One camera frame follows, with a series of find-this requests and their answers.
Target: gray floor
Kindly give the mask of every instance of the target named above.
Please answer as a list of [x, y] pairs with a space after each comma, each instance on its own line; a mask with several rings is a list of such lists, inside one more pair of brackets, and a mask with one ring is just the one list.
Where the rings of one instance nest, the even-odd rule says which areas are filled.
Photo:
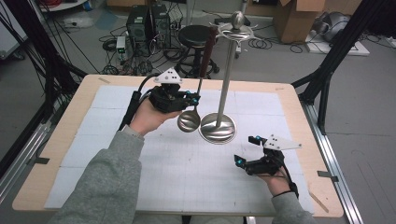
[[[102, 70], [106, 65], [106, 53], [98, 38], [109, 35], [110, 30], [121, 27], [126, 20], [102, 8], [90, 12], [90, 15], [95, 25], [70, 35], [98, 70]], [[201, 12], [197, 12], [192, 22], [207, 24], [214, 18], [212, 15], [203, 17]], [[265, 18], [251, 18], [251, 21], [259, 27], [271, 22]], [[257, 34], [273, 37], [272, 29], [260, 30]], [[70, 41], [64, 39], [64, 42], [77, 67], [96, 73]], [[362, 44], [370, 51], [370, 56], [347, 56], [333, 76], [326, 129], [363, 221], [395, 223], [396, 51], [367, 40]], [[220, 40], [213, 50], [212, 59], [221, 68], [219, 74], [212, 76], [214, 79], [223, 78], [227, 47], [227, 42]], [[243, 53], [234, 62], [232, 79], [291, 83], [315, 71], [325, 57], [308, 53], [304, 46], [302, 48], [302, 53], [293, 53], [290, 46], [253, 49], [244, 43]], [[174, 63], [166, 63], [158, 69], [164, 70], [171, 65]], [[42, 92], [28, 60], [0, 62], [0, 158], [43, 102]], [[0, 205], [1, 223], [45, 223], [52, 215], [12, 210], [13, 198], [29, 168]], [[258, 218], [258, 223], [269, 222], [269, 218]], [[347, 221], [344, 217], [321, 218], [318, 223]]]

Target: wrist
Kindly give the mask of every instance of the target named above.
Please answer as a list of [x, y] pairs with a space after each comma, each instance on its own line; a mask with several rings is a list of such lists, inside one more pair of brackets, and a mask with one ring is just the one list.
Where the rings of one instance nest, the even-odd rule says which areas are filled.
[[284, 177], [270, 177], [265, 179], [268, 189], [273, 196], [290, 191], [288, 180]]
[[135, 132], [137, 132], [137, 133], [139, 133], [140, 135], [142, 135], [142, 136], [145, 136], [145, 135], [148, 133], [148, 131], [144, 128], [144, 125], [139, 124], [139, 123], [136, 122], [136, 121], [132, 121], [132, 122], [129, 124], [129, 127], [130, 127], [131, 129], [133, 129]]

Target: human hand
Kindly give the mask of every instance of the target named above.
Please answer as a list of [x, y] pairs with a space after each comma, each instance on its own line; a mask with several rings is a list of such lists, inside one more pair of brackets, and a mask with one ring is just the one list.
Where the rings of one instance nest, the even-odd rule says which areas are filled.
[[268, 189], [273, 196], [290, 190], [288, 179], [284, 176], [286, 173], [285, 169], [282, 166], [279, 170], [274, 175], [259, 175], [259, 178], [267, 183]]
[[137, 109], [134, 119], [129, 126], [144, 136], [146, 133], [156, 130], [167, 119], [175, 118], [180, 114], [181, 111], [164, 114], [154, 108], [149, 99], [146, 99]]

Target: stool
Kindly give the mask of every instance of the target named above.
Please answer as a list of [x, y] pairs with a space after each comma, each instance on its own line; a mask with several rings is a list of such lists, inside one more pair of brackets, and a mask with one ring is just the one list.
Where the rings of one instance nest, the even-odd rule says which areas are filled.
[[[203, 25], [186, 26], [178, 32], [178, 41], [188, 49], [175, 66], [175, 70], [177, 72], [182, 72], [186, 75], [185, 77], [199, 77], [202, 52], [205, 49], [205, 43], [208, 38], [209, 27]], [[191, 49], [195, 50], [193, 54], [189, 54]], [[185, 62], [189, 57], [193, 57], [192, 63]], [[181, 65], [189, 66], [191, 67], [191, 70], [186, 71]], [[211, 59], [209, 66], [210, 69], [206, 72], [206, 77], [210, 79], [211, 77], [209, 74], [212, 72], [218, 73], [220, 69]]]

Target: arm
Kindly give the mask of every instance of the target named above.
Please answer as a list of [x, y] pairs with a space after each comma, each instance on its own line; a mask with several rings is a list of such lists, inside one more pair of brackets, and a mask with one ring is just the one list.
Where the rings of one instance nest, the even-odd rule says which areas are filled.
[[49, 223], [132, 223], [139, 191], [143, 136], [179, 113], [163, 114], [145, 100], [108, 149], [90, 161], [75, 190]]
[[312, 215], [301, 207], [295, 193], [290, 191], [287, 179], [276, 176], [283, 175], [281, 172], [277, 172], [274, 176], [260, 176], [260, 178], [267, 183], [268, 189], [274, 196], [272, 203], [276, 210], [276, 216], [274, 217], [273, 223], [317, 223]]

